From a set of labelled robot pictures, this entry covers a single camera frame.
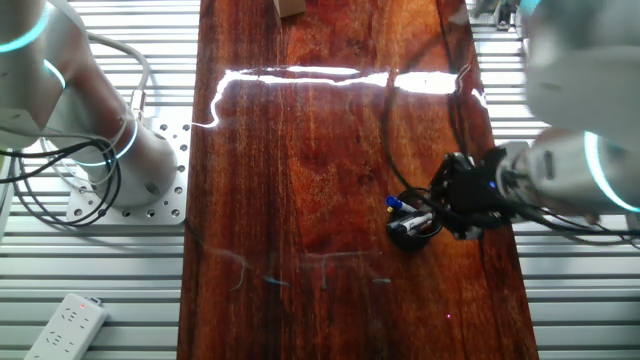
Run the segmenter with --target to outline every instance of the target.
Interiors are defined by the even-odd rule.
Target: mounting plate
[[[191,149],[191,121],[150,118],[143,120],[146,128],[164,136],[176,153],[178,169],[169,191],[159,200],[134,209],[113,208],[96,222],[96,225],[177,225],[184,221],[187,209],[187,183],[189,178],[189,153]],[[77,175],[87,179],[87,174],[77,168]],[[86,185],[75,180],[79,186]],[[71,191],[67,219],[77,220],[88,214],[100,198],[93,193]]]

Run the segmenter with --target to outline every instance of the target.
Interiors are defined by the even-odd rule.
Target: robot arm
[[[478,164],[449,154],[422,194],[446,211],[424,207],[421,194],[407,198],[422,207],[414,217],[433,213],[425,231],[439,223],[470,239],[510,222],[544,223],[545,214],[595,223],[601,214],[640,212],[640,2],[535,5],[528,19],[527,103],[553,127],[531,145],[494,148]]]
[[[122,169],[115,205],[134,208],[157,200],[176,175],[173,149],[140,120],[96,64],[66,0],[0,0],[0,126],[11,130],[0,129],[0,147],[28,147],[47,129],[110,139]],[[83,141],[51,140],[58,148]],[[71,158],[92,179],[107,176],[99,151]]]

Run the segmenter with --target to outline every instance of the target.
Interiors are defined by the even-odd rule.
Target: wooden table
[[[179,359],[537,359],[509,229],[411,254],[385,234],[390,69],[433,43],[389,126],[412,184],[458,151],[451,113],[476,159],[493,145],[463,9],[202,1]]]

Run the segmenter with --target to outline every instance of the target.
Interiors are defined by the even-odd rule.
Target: blue marker cap
[[[402,208],[402,201],[398,200],[395,196],[387,196],[387,206],[394,210],[400,210]]]

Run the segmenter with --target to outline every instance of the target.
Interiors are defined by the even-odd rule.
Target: white power strip
[[[80,360],[107,317],[100,301],[67,295],[25,360]]]

